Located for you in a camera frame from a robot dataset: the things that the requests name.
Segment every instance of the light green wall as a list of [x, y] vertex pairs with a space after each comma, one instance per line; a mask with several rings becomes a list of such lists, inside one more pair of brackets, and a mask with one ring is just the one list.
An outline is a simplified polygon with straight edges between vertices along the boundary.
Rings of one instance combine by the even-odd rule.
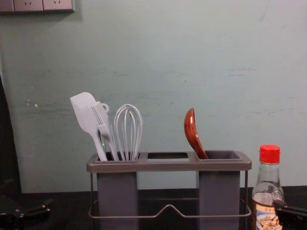
[[[0, 16], [0, 55], [24, 192], [84, 191], [94, 145], [69, 98], [136, 105], [142, 151], [206, 149], [253, 160], [282, 147], [283, 185], [307, 185], [304, 0], [76, 0], [76, 12]], [[194, 187], [194, 173], [143, 173], [140, 188]]]

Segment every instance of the sauce bottle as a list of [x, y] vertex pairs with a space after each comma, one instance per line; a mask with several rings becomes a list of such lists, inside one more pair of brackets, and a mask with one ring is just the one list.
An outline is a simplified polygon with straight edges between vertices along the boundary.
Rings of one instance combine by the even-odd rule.
[[260, 146], [260, 166], [257, 184], [253, 189], [253, 230], [282, 230], [273, 207], [274, 200], [283, 201], [279, 179], [280, 148], [275, 145]]

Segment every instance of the electrical socket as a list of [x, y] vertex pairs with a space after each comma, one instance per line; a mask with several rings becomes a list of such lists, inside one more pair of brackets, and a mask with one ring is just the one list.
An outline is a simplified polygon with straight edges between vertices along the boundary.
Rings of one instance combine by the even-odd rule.
[[13, 0], [0, 0], [0, 12], [14, 12]]
[[73, 10], [72, 0], [43, 0], [45, 11]]
[[43, 11], [43, 0], [14, 0], [16, 12]]

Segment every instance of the gray cutlery caddy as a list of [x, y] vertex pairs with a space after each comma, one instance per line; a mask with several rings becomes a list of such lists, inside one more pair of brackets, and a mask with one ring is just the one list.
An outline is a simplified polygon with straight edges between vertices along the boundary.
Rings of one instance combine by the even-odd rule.
[[[182, 218], [198, 218], [199, 230], [238, 230], [239, 218], [247, 217], [248, 170], [251, 160], [242, 152], [208, 150], [209, 159], [195, 152], [141, 152], [136, 161], [100, 161], [93, 155], [87, 163], [91, 174], [92, 206], [89, 216], [100, 220], [100, 230], [138, 230], [139, 219], [154, 219], [166, 209], [174, 209]], [[199, 213], [184, 215], [172, 204], [153, 216], [138, 215], [137, 172], [196, 171], [199, 188]], [[239, 213], [240, 171], [245, 176], [245, 213]], [[93, 173], [97, 175], [98, 200], [93, 200]], [[100, 216], [93, 213], [98, 203]]]

